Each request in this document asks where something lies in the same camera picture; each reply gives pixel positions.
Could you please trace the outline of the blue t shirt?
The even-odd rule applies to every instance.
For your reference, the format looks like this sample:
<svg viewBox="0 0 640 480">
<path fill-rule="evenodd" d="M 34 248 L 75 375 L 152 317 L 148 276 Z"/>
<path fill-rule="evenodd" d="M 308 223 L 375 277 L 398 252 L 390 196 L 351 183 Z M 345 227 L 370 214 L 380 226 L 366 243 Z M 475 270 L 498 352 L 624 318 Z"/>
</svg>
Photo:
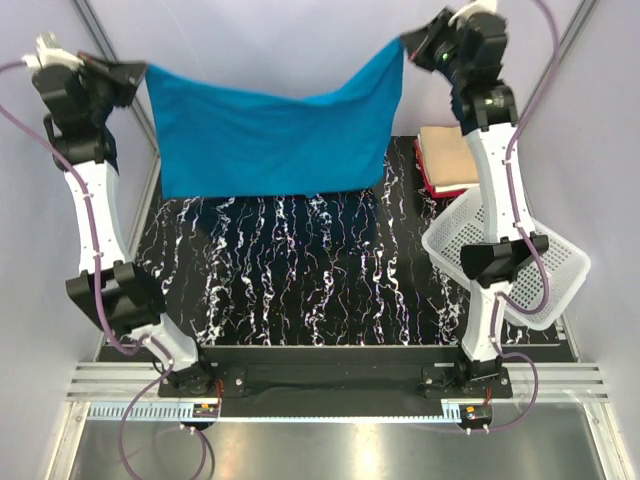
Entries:
<svg viewBox="0 0 640 480">
<path fill-rule="evenodd" d="M 375 186 L 403 69 L 394 39 L 339 89 L 292 99 L 150 66 L 164 197 L 313 196 Z"/>
</svg>

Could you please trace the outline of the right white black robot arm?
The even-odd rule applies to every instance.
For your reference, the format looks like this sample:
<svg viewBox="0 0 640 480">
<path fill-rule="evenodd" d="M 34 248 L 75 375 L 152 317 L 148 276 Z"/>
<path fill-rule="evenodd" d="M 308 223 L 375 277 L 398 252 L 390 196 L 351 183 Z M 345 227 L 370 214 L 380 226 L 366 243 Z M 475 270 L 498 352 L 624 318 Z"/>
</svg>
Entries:
<svg viewBox="0 0 640 480">
<path fill-rule="evenodd" d="M 401 42 L 410 62 L 450 84 L 451 110 L 478 172 L 484 239 L 460 253 L 471 299 L 453 374 L 457 390 L 472 397 L 499 376 L 501 323 L 518 274 L 539 263 L 549 247 L 525 205 L 517 106 L 500 78 L 506 21 L 496 2 L 471 1 L 457 11 L 443 8 L 422 28 L 403 34 Z"/>
</svg>

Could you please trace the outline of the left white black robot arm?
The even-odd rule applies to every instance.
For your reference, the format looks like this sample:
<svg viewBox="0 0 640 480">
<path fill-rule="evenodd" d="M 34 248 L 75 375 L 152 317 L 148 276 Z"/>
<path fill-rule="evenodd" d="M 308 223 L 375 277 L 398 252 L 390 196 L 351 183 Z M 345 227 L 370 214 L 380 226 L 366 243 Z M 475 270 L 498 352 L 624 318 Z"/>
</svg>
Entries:
<svg viewBox="0 0 640 480">
<path fill-rule="evenodd" d="M 80 260 L 77 276 L 65 284 L 69 298 L 122 353 L 146 348 L 174 388 L 208 394 L 216 372 L 170 319 L 159 283 L 134 263 L 119 224 L 117 148 L 106 122 L 113 109 L 133 103 L 147 64 L 114 63 L 58 47 L 24 61 L 48 109 L 45 145 L 76 209 Z"/>
</svg>

